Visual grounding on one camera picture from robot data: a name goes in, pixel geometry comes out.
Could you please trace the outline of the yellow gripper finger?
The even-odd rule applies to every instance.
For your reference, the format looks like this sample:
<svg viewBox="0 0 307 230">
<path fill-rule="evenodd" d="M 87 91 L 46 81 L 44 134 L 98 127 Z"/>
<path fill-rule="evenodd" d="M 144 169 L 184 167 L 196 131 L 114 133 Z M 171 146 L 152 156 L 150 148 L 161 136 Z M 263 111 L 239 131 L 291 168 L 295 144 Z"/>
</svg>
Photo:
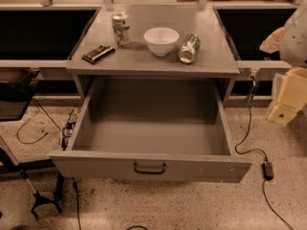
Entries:
<svg viewBox="0 0 307 230">
<path fill-rule="evenodd" d="M 276 73 L 272 82 L 268 120 L 285 126 L 306 104 L 307 69 L 294 67 L 284 75 Z"/>
</svg>

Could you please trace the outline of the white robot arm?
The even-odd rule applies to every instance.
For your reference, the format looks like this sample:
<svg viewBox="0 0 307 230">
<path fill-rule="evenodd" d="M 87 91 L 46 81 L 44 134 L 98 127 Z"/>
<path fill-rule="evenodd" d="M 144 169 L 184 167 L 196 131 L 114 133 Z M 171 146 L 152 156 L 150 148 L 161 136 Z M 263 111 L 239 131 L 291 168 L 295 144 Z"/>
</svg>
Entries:
<svg viewBox="0 0 307 230">
<path fill-rule="evenodd" d="M 307 104 L 307 0 L 283 27 L 261 43 L 260 50 L 269 54 L 279 52 L 280 59 L 291 65 L 281 77 L 281 86 L 269 114 L 271 122 L 285 126 Z"/>
</svg>

